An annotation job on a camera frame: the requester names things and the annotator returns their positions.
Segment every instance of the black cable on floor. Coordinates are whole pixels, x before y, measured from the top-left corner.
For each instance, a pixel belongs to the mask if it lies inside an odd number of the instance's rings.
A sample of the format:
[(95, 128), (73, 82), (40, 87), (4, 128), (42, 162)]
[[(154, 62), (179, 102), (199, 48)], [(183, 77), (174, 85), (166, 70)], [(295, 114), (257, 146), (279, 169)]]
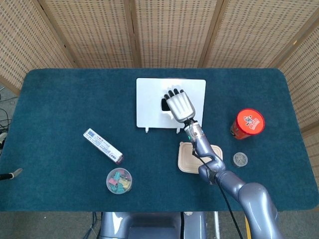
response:
[(240, 237), (240, 239), (243, 239), (243, 236), (241, 235), (240, 229), (239, 229), (238, 224), (237, 224), (237, 222), (236, 222), (236, 219), (235, 219), (235, 217), (234, 217), (233, 211), (232, 211), (231, 208), (230, 208), (230, 205), (229, 205), (229, 202), (228, 202), (228, 200), (227, 200), (227, 198), (226, 198), (226, 195), (225, 195), (225, 193), (224, 193), (224, 190), (221, 188), (221, 186), (219, 185), (218, 182), (217, 182), (217, 185), (218, 185), (218, 187), (219, 187), (219, 189), (220, 189), (220, 191), (221, 191), (221, 193), (222, 193), (222, 195), (223, 195), (223, 197), (224, 197), (224, 199), (225, 199), (225, 202), (226, 202), (226, 204), (227, 204), (229, 213), (230, 213), (230, 215), (231, 215), (231, 218), (233, 219), (233, 222), (234, 222), (234, 224), (235, 224), (235, 227), (236, 227), (236, 229), (237, 229), (237, 232), (238, 232), (238, 234), (239, 234), (239, 237)]
[(6, 121), (7, 121), (6, 126), (7, 126), (7, 130), (8, 130), (8, 126), (9, 126), (9, 116), (8, 116), (8, 113), (7, 113), (4, 109), (2, 109), (2, 108), (0, 108), (0, 110), (2, 110), (2, 111), (4, 111), (4, 112), (5, 112), (5, 115), (6, 115)]
[(180, 212), (180, 239), (184, 239), (185, 220), (184, 212)]
[(3, 101), (10, 101), (10, 100), (13, 100), (13, 99), (16, 99), (18, 98), (18, 96), (15, 96), (15, 97), (12, 97), (12, 98), (9, 98), (9, 99), (6, 99), (6, 100), (2, 100), (0, 102), (3, 102)]
[(91, 227), (88, 229), (88, 231), (86, 232), (86, 234), (84, 235), (83, 239), (88, 239), (91, 231), (93, 230), (93, 228), (95, 227), (95, 224), (97, 222), (97, 216), (96, 216), (96, 212), (92, 212), (92, 225)]
[(5, 125), (5, 126), (3, 126), (2, 124), (0, 124), (0, 130), (8, 130), (9, 128), (8, 128), (8, 126), (9, 125)]
[(102, 219), (103, 219), (103, 212), (101, 212), (101, 226), (100, 226), (99, 232), (98, 232), (98, 234), (97, 234), (97, 236), (96, 236), (96, 239), (99, 239), (99, 238), (100, 238), (100, 235), (101, 235)]

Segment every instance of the robotic arm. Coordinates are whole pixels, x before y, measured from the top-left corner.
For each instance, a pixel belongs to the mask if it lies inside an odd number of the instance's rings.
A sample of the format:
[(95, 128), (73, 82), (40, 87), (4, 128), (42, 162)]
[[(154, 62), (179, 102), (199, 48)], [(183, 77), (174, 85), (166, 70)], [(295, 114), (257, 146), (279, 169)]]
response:
[(258, 183), (245, 183), (233, 172), (227, 171), (224, 162), (211, 148), (199, 123), (193, 118), (195, 109), (187, 94), (177, 89), (164, 95), (174, 118), (184, 123), (184, 130), (193, 144), (198, 157), (210, 157), (211, 161), (201, 165), (199, 176), (210, 184), (218, 184), (243, 208), (247, 217), (252, 239), (283, 239), (276, 219), (277, 209), (267, 189)]

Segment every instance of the woven screen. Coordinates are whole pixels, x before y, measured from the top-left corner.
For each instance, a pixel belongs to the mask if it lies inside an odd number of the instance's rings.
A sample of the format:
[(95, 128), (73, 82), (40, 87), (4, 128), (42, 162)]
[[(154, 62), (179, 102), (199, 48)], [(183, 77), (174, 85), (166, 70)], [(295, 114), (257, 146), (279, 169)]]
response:
[(0, 53), (0, 76), (18, 91), (32, 69), (72, 67), (31, 0), (0, 2)]
[(42, 0), (81, 67), (132, 67), (123, 0)]
[(216, 0), (136, 0), (142, 67), (197, 67)]
[(280, 66), (301, 128), (319, 121), (319, 27)]
[(230, 0), (206, 67), (268, 67), (318, 0)]
[(304, 138), (304, 142), (319, 188), (319, 132)]

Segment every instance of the gray floor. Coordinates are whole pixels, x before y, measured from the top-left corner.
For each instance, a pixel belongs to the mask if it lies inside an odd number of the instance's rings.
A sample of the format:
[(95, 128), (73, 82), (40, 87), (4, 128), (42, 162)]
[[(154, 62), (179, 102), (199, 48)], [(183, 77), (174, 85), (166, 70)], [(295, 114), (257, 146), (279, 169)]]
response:
[[(8, 89), (0, 91), (1, 101), (10, 99), (15, 95)], [(12, 118), (18, 99), (0, 101), (0, 108)], [(7, 125), (4, 111), (0, 111), (0, 123)], [(244, 236), (246, 235), (245, 219), (242, 212), (234, 212), (238, 226)], [(214, 238), (213, 214), (206, 213), (208, 238)], [(239, 238), (229, 212), (220, 212), (220, 233), (223, 239)], [(0, 212), (0, 239), (81, 239), (90, 228), (92, 213), (71, 212)], [(298, 211), (280, 212), (279, 226), (288, 239), (318, 239), (319, 238), (319, 212)], [(96, 238), (100, 228), (97, 222), (90, 239)]]

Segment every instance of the small round container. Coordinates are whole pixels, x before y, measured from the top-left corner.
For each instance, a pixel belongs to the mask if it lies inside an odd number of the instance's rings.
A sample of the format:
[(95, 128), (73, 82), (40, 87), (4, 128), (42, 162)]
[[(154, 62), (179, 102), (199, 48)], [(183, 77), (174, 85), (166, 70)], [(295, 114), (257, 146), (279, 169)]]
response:
[(132, 176), (125, 168), (115, 168), (108, 174), (106, 186), (114, 194), (126, 193), (132, 187)]
[(242, 153), (242, 152), (238, 152), (235, 153), (235, 155), (233, 156), (233, 164), (240, 168), (240, 167), (244, 167), (246, 166), (248, 163), (248, 157), (246, 154)]
[(265, 120), (261, 113), (254, 109), (243, 109), (238, 113), (230, 128), (236, 139), (244, 139), (261, 133), (265, 127)]

